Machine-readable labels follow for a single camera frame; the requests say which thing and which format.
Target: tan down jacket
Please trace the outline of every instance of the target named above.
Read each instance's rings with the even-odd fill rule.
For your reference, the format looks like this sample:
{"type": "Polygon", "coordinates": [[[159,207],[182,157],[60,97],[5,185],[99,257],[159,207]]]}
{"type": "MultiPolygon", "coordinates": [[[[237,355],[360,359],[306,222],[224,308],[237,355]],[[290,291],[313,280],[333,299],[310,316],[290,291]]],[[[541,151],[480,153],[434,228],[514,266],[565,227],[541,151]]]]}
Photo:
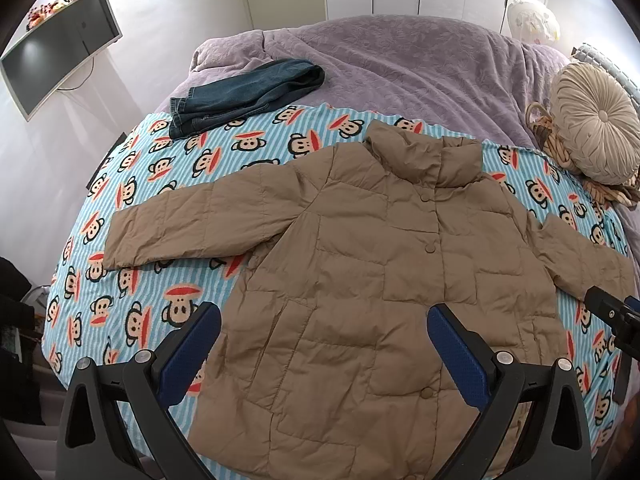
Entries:
{"type": "Polygon", "coordinates": [[[207,360],[193,448],[256,479],[429,479],[478,413],[428,339],[431,305],[550,364],[566,354],[554,284],[633,293],[629,260],[557,216],[541,226],[481,168],[476,140],[373,121],[363,143],[116,213],[108,268],[255,248],[207,360]]]}

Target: white wall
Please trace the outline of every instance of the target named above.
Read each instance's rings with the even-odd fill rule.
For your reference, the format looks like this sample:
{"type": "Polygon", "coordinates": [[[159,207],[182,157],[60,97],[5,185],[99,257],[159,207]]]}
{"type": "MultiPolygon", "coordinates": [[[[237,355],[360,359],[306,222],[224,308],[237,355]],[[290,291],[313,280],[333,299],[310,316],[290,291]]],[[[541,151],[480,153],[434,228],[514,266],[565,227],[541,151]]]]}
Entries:
{"type": "MultiPolygon", "coordinates": [[[[96,57],[81,89],[56,92],[27,123],[0,80],[0,255],[36,285],[49,282],[84,186],[118,135],[186,78],[199,44],[251,28],[244,0],[110,3],[123,37],[96,57]]],[[[14,39],[23,33],[24,24],[14,39]]]]}
{"type": "Polygon", "coordinates": [[[583,42],[608,56],[640,84],[640,44],[611,0],[546,0],[560,23],[556,48],[566,56],[583,42]]]}

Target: bed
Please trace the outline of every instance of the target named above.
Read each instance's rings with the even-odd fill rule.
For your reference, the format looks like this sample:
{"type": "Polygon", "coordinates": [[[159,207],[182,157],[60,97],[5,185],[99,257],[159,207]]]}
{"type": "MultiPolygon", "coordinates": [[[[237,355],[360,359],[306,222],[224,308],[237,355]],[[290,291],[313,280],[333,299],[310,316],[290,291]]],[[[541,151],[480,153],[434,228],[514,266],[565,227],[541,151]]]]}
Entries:
{"type": "MultiPolygon", "coordinates": [[[[106,272],[102,251],[114,211],[247,165],[284,164],[335,142],[360,141],[373,119],[417,134],[484,139],[484,170],[539,220],[557,214],[595,242],[629,252],[615,211],[594,206],[571,175],[535,150],[525,126],[526,105],[546,103],[553,74],[567,63],[555,50],[456,20],[347,18],[209,40],[194,54],[188,78],[172,96],[284,57],[322,66],[325,84],[282,110],[188,140],[167,136],[167,98],[108,155],[63,248],[49,296],[43,352],[63,384],[68,385],[82,356],[106,364],[158,345],[172,330],[162,318],[172,298],[222,307],[246,262],[245,255],[238,255],[106,272]],[[233,148],[249,134],[267,141],[259,152],[233,148]],[[542,198],[529,191],[532,185],[542,190],[542,198]],[[134,310],[142,330],[130,338],[125,318],[134,310]]],[[[563,292],[558,292],[558,313],[568,354],[578,367],[595,453],[616,421],[618,406],[611,396],[619,351],[610,344],[610,329],[563,292]]],[[[199,373],[183,402],[170,410],[184,433],[201,381],[199,373]]],[[[148,452],[128,408],[123,416],[136,448],[148,452]]],[[[211,460],[205,463],[217,478],[241,478],[211,460]]]]}

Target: jacket collar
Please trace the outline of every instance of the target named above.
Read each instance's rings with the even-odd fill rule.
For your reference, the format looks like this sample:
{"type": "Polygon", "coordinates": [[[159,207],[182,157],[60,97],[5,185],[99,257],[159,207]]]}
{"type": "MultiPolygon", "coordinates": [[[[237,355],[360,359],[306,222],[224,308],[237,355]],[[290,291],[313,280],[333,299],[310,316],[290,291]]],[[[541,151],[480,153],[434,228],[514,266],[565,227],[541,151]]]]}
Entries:
{"type": "Polygon", "coordinates": [[[373,120],[364,145],[385,169],[418,186],[461,187],[482,173],[482,145],[475,139],[437,139],[373,120]]]}

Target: tv screen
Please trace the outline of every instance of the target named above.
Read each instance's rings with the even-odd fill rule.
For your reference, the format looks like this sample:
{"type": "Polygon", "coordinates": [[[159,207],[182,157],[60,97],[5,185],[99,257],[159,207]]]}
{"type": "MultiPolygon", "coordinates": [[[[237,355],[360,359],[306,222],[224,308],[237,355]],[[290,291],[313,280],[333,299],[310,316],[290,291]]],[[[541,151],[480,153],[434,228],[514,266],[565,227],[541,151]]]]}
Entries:
{"type": "Polygon", "coordinates": [[[83,61],[120,37],[108,0],[74,0],[27,32],[0,60],[25,118],[83,61]]]}

